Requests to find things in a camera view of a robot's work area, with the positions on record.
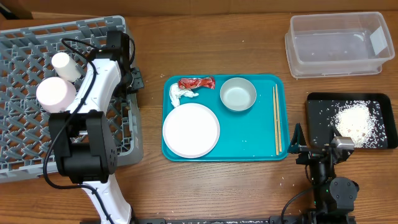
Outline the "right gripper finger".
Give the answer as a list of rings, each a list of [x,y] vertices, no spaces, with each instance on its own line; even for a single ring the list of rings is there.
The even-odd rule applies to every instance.
[[[300,152],[302,148],[306,147],[307,143],[302,131],[300,123],[295,125],[294,134],[290,141],[289,152]]]
[[[341,134],[333,125],[330,126],[330,142],[334,143],[341,139]]]

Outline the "white tissue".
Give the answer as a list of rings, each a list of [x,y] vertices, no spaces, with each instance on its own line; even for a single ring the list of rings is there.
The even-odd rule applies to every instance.
[[[180,98],[182,96],[193,98],[198,95],[198,93],[194,93],[189,89],[180,89],[177,83],[172,84],[169,89],[169,97],[174,108],[180,105]]]

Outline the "large white plate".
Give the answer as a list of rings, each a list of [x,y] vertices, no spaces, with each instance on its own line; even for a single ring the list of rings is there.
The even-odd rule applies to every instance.
[[[216,146],[220,132],[220,123],[214,112],[198,103],[185,103],[174,108],[162,127],[166,146],[186,159],[208,154]]]

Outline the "white paper cup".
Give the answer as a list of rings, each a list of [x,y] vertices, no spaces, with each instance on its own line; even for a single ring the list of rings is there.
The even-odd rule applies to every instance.
[[[65,52],[56,53],[51,64],[58,76],[66,81],[75,82],[81,77],[81,73],[77,69],[77,63]]]

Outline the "grey-green bowl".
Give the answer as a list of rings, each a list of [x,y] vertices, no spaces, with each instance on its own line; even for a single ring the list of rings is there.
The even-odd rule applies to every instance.
[[[257,91],[249,80],[235,77],[222,84],[220,98],[227,109],[241,112],[248,110],[256,102]]]

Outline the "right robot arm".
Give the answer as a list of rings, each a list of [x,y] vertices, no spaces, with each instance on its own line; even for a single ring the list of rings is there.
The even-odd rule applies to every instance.
[[[354,201],[359,185],[335,174],[335,165],[346,161],[354,153],[354,142],[343,137],[335,127],[330,128],[330,142],[322,147],[308,147],[301,125],[295,125],[288,152],[298,155],[296,163],[305,166],[311,187],[291,198],[281,212],[282,223],[355,223],[349,216],[354,210]],[[309,208],[295,218],[285,217],[287,207],[307,193],[313,194],[314,208]]]

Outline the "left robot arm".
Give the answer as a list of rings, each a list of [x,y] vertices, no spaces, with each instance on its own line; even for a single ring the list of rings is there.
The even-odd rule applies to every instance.
[[[92,46],[85,56],[87,71],[75,100],[64,112],[52,113],[49,131],[58,172],[69,189],[83,189],[101,223],[138,223],[115,177],[118,151],[106,119],[112,96],[127,98],[143,88],[133,72],[136,47],[118,30],[106,34],[106,45]]]

